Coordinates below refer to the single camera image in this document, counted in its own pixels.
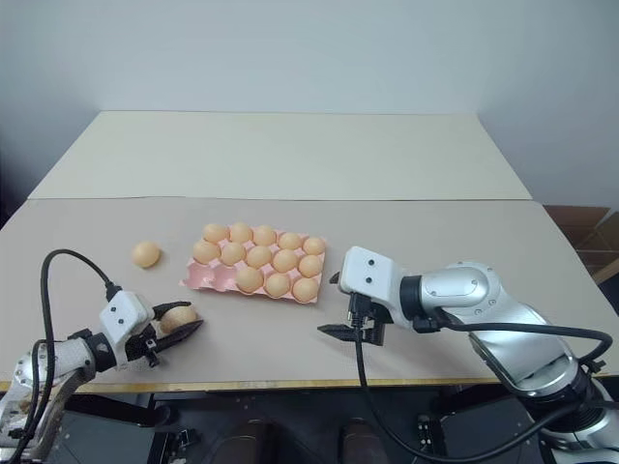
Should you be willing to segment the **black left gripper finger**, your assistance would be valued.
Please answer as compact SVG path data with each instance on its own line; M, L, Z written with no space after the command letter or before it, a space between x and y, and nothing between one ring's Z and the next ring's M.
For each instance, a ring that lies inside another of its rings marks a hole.
M158 338L155 341L153 351L155 353L159 353L181 343L197 331L202 324L202 320L195 320L174 329L170 334L164 336L163 338Z
M164 315L171 309L175 307L188 307L191 305L192 303L187 302L187 301L177 301L177 302L172 302L172 303L164 303L164 304L155 305L153 307L154 319L156 321L160 321L164 317Z

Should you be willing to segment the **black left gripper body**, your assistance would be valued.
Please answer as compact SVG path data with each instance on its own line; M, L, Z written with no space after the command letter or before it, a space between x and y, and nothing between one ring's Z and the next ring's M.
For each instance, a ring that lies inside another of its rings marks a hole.
M145 359L149 367L155 367L160 363L159 340L156 329L151 323L138 334L131 335L125 344L125 353L129 362Z

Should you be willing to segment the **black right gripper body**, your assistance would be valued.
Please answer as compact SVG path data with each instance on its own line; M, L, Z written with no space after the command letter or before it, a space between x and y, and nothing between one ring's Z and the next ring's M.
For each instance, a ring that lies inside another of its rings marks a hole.
M357 335L361 341L375 346L384 344L385 326L391 323L391 315L382 304L370 297L352 293L348 306L350 329L345 341L354 342Z

